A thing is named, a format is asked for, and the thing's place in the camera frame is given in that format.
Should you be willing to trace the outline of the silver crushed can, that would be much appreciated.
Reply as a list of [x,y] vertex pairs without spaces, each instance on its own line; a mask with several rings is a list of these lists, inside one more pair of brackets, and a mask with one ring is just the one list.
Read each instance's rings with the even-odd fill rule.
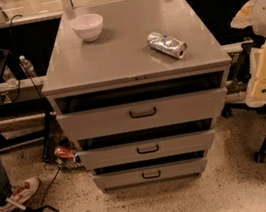
[[187,51],[187,44],[185,42],[157,32],[149,33],[147,45],[178,60],[181,60]]

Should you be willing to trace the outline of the grey top drawer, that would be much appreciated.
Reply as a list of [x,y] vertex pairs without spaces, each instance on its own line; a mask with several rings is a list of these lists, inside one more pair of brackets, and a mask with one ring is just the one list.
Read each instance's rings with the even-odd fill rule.
[[214,118],[225,94],[219,88],[58,115],[57,121],[68,138],[78,141]]

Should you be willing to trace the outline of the clear plastic water bottle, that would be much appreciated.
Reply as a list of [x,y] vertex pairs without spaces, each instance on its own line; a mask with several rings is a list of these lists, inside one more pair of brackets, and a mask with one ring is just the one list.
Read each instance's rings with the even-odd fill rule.
[[33,63],[30,62],[27,58],[24,56],[20,56],[20,66],[21,70],[28,76],[29,78],[37,78],[38,74],[36,73]]

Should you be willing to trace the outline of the white ceramic bowl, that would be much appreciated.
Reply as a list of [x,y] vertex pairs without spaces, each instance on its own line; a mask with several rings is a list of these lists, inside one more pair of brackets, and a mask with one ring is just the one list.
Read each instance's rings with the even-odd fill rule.
[[96,40],[103,29],[103,17],[95,13],[80,15],[70,23],[73,32],[87,42]]

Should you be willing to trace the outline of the white red sneaker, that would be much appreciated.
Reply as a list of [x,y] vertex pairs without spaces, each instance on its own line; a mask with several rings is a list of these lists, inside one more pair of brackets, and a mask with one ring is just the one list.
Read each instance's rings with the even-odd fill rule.
[[[23,204],[35,194],[39,185],[40,179],[38,177],[28,178],[21,185],[15,185],[12,187],[13,193],[9,198],[19,204]],[[5,202],[4,205],[0,205],[0,212],[12,212],[14,209],[16,209],[16,206],[8,202]]]

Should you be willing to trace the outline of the clear plastic cup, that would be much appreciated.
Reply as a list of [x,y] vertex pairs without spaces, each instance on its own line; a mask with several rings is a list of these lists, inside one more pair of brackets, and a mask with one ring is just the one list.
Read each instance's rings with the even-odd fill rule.
[[16,76],[12,73],[10,68],[8,66],[5,66],[4,73],[2,78],[4,78],[5,82],[11,87],[16,87],[18,85],[18,80],[16,79]]

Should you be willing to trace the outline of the orange plastic bottle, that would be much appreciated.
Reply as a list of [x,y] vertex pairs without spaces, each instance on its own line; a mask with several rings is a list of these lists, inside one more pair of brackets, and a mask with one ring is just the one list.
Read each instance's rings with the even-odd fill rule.
[[77,163],[80,161],[80,156],[77,155],[76,150],[69,147],[66,148],[64,146],[58,146],[55,148],[54,152],[58,158],[70,160]]

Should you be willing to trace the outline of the grey metal drawer cabinet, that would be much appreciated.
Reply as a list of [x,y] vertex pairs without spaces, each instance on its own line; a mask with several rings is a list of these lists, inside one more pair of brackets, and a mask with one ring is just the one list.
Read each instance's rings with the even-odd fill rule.
[[[62,15],[42,89],[57,116],[225,88],[231,59],[185,0],[121,0],[88,10],[104,21],[94,42],[83,41],[70,26],[85,9]],[[184,57],[178,60],[150,48],[152,32],[185,42]],[[67,138],[79,153],[211,130],[218,116],[78,141]],[[209,149],[89,171],[94,177],[207,158]]]

